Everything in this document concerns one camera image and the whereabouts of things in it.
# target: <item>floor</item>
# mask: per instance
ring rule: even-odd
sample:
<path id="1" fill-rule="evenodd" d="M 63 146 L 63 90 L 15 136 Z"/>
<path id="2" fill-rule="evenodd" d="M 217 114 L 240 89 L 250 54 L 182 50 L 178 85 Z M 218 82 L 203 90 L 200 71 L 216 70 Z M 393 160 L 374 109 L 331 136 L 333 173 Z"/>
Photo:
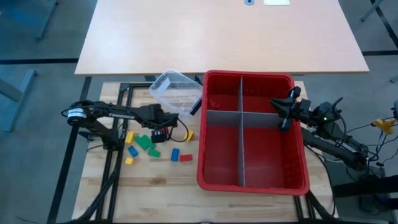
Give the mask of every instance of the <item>floor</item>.
<path id="1" fill-rule="evenodd" d="M 95 8 L 95 0 L 59 0 L 40 41 L 24 26 L 0 16 L 0 60 L 33 58 L 77 58 Z M 345 16 L 362 51 L 396 50 L 383 23 L 376 13 L 362 23 L 359 18 L 370 1 L 340 1 Z M 381 9 L 393 30 L 398 34 L 398 1 L 385 0 Z M 359 75 L 295 76 L 303 80 L 315 106 L 324 101 L 339 103 L 348 128 L 361 126 L 376 118 L 392 116 L 390 108 L 398 95 L 398 83 L 389 78 L 398 74 L 398 56 L 369 56 L 365 58 L 370 72 Z M 78 100 L 83 78 L 74 77 L 76 64 L 0 65 L 0 77 L 17 84 L 27 69 L 37 70 L 29 95 L 12 133 L 0 133 L 0 223 L 26 223 L 17 217 L 45 223 L 55 184 L 70 133 L 60 111 Z M 143 81 L 143 77 L 94 78 L 88 98 L 97 100 L 106 81 Z M 360 129 L 354 137 L 366 144 L 377 142 L 376 128 Z M 58 222 L 69 221 L 85 160 L 87 142 L 79 138 L 63 196 Z M 383 147 L 381 160 L 391 157 L 396 143 Z M 386 164 L 386 174 L 398 174 L 398 157 Z M 338 204 L 344 218 L 365 218 L 364 214 L 350 215 L 350 210 Z"/>

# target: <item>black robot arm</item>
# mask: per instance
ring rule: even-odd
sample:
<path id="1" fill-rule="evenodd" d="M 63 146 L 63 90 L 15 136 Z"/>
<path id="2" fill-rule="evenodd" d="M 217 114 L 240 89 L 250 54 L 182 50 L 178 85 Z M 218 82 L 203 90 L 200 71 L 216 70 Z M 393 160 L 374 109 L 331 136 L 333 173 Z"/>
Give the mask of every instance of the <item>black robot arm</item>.
<path id="1" fill-rule="evenodd" d="M 302 128 L 303 140 L 306 146 L 331 154 L 341 159 L 348 167 L 354 170 L 366 169 L 368 165 L 368 147 L 355 141 L 352 136 L 347 136 L 346 131 L 342 131 L 336 123 L 336 121 L 342 119 L 341 110 L 336 109 L 337 103 L 342 98 L 339 98 L 333 104 L 324 102 L 311 111 L 311 101 L 301 100 L 296 102 L 300 92 L 300 87 L 296 86 L 289 91 L 287 98 L 271 99 L 271 105 L 275 108 L 278 115 L 284 119 L 279 129 L 281 131 L 289 130 L 292 125 L 292 119 L 303 122 L 308 127 L 315 128 L 313 132 Z"/>
<path id="2" fill-rule="evenodd" d="M 109 129 L 98 118 L 110 117 L 131 119 L 141 124 L 143 128 L 162 129 L 177 127 L 178 114 L 165 113 L 160 104 L 145 105 L 139 108 L 119 106 L 103 101 L 78 101 L 71 105 L 68 111 L 68 124 L 88 129 L 92 134 L 99 136 L 105 149 L 114 150 L 118 145 L 118 130 Z"/>

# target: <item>wooden tabletop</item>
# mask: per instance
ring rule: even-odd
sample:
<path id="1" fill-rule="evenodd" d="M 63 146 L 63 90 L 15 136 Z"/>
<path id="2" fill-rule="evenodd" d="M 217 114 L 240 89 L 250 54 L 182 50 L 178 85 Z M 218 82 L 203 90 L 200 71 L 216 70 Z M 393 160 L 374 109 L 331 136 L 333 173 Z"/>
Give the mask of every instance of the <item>wooden tabletop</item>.
<path id="1" fill-rule="evenodd" d="M 98 0 L 77 75 L 368 72 L 338 0 Z"/>
<path id="2" fill-rule="evenodd" d="M 303 82 L 296 82 L 302 88 L 302 97 L 306 98 Z M 116 103 L 120 83 L 104 83 L 100 100 Z M 132 106 L 142 106 L 157 101 L 146 89 L 134 90 Z M 100 121 L 112 126 L 112 118 Z M 119 180 L 118 196 L 114 213 L 114 222 L 293 222 L 297 221 L 293 197 L 283 195 L 248 194 L 236 192 L 215 192 L 201 189 L 197 184 L 197 156 L 200 133 L 200 110 L 190 118 L 182 117 L 195 137 L 190 143 L 173 141 L 157 144 L 160 158 L 149 157 L 139 146 L 133 145 L 139 155 L 133 165 L 124 160 L 130 157 L 125 145 L 123 163 Z M 129 130 L 150 134 L 135 121 L 129 123 Z M 185 130 L 181 127 L 174 131 L 175 139 L 183 139 Z M 102 144 L 100 140 L 90 143 L 89 147 Z M 192 162 L 170 161 L 171 150 L 180 148 L 182 154 L 193 154 Z M 326 170 L 321 162 L 308 150 L 305 151 L 310 185 L 321 204 L 331 212 L 333 202 Z M 87 152 L 80 187 L 76 199 L 73 218 L 79 217 L 100 191 L 106 151 L 102 147 Z M 109 195 L 105 200 L 105 213 L 108 210 Z"/>

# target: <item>bin compartment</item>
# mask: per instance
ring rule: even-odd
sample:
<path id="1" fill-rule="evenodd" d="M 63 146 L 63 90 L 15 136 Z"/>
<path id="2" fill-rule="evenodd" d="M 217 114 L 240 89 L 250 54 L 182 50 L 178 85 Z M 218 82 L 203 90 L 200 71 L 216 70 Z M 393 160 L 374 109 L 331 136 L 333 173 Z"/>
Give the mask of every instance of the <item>bin compartment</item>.
<path id="1" fill-rule="evenodd" d="M 280 132 L 277 124 L 282 120 L 269 103 L 270 98 L 287 97 L 293 87 L 292 78 L 284 74 L 215 70 L 205 74 L 197 175 L 201 188 L 308 192 L 300 123 Z"/>

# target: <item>red block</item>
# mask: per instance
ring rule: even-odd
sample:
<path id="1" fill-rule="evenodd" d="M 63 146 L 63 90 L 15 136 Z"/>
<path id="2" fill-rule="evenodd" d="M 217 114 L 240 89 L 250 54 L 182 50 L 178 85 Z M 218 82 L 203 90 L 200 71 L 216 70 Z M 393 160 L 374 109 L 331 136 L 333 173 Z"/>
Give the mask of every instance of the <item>red block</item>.
<path id="1" fill-rule="evenodd" d="M 180 156 L 180 162 L 188 162 L 188 161 L 192 161 L 192 159 L 193 159 L 192 154 Z"/>

